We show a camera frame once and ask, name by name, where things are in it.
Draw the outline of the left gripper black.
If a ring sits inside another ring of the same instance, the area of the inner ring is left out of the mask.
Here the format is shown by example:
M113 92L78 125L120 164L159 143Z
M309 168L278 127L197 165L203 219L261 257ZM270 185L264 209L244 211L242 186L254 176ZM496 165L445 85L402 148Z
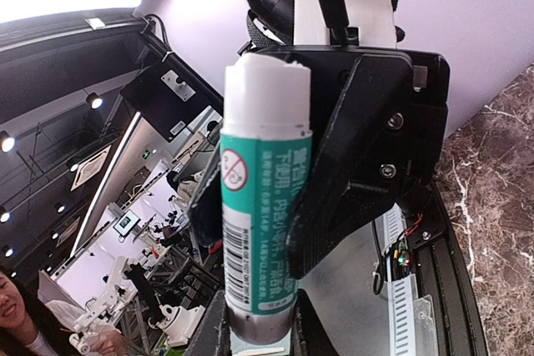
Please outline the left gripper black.
M287 238L290 276L303 278L338 243L334 214L382 214L408 186L430 182L450 68L439 54L405 49L299 45L260 54L311 72L311 171Z

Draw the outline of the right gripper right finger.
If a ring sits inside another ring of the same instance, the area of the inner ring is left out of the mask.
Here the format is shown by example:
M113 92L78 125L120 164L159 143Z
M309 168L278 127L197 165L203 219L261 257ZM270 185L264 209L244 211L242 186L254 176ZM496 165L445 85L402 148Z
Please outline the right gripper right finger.
M290 333L290 355L335 356L335 350L306 291L299 291Z

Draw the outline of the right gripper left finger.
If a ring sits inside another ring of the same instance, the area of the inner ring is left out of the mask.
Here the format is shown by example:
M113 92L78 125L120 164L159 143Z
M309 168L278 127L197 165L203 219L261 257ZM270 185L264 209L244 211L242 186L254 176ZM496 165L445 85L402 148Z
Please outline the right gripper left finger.
M231 355L229 311L224 290L219 290L196 328L185 356Z

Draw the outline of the green white glue stick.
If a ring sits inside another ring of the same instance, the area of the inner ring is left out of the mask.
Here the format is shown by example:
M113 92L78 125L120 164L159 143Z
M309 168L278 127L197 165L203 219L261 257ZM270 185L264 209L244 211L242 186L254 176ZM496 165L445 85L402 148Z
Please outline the green white glue stick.
M234 334L277 343L297 299L287 237L310 171L310 70L246 53L225 71L220 185L225 300Z

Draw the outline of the black front table rail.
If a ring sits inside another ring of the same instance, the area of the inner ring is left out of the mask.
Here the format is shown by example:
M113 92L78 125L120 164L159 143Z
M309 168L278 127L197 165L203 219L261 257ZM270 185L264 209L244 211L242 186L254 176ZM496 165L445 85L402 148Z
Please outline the black front table rail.
M439 355L488 355L486 336L458 239L435 183L408 186L397 199L415 258L418 294L433 306Z

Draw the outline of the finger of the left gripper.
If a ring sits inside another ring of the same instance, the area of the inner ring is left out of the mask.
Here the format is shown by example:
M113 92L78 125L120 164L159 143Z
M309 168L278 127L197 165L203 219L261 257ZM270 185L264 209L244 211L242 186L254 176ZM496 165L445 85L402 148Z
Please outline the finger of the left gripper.
M201 246L211 246L223 237L222 190L218 159L210 159L194 190L188 209L194 236Z

